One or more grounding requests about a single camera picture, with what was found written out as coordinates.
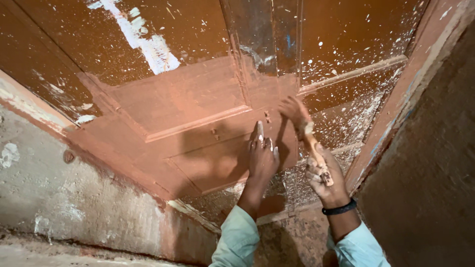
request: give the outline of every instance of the wooden handle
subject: wooden handle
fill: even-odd
[[[330,175],[330,170],[328,170],[328,166],[326,165],[325,159],[315,150],[315,145],[318,144],[318,141],[315,139],[312,133],[312,130],[314,128],[313,126],[313,123],[306,123],[303,129],[301,129],[304,133],[302,136],[304,144],[310,152],[310,156],[317,161],[318,167],[322,170],[322,173],[320,173],[320,177],[323,179],[323,182],[326,186],[332,186],[333,179]]]

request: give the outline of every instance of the shirt sleeve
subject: shirt sleeve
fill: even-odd
[[[381,246],[363,222],[336,245],[329,229],[327,247],[335,250],[340,267],[390,267]]]
[[[252,266],[258,242],[256,223],[247,212],[234,206],[221,225],[221,238],[211,256],[210,267]]]

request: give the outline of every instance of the black wristband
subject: black wristband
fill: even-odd
[[[338,208],[334,208],[334,209],[325,209],[325,208],[322,208],[322,213],[325,214],[325,215],[337,215],[337,214],[342,214],[342,213],[345,213],[349,210],[352,210],[356,208],[356,201],[351,198],[350,200],[350,203],[342,206],[342,207],[338,207]]]

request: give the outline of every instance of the left hand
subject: left hand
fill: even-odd
[[[256,137],[249,141],[249,179],[262,181],[267,185],[279,167],[279,149],[273,147],[270,138],[264,138],[261,121],[256,123]]]

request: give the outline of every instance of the paintbrush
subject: paintbrush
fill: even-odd
[[[317,161],[317,167],[319,168],[317,175],[321,177],[326,186],[333,185],[333,179],[325,159],[315,149],[318,141],[313,135],[314,122],[310,118],[307,108],[297,98],[288,96],[279,104],[279,111],[294,124],[299,141],[304,142],[310,156]]]

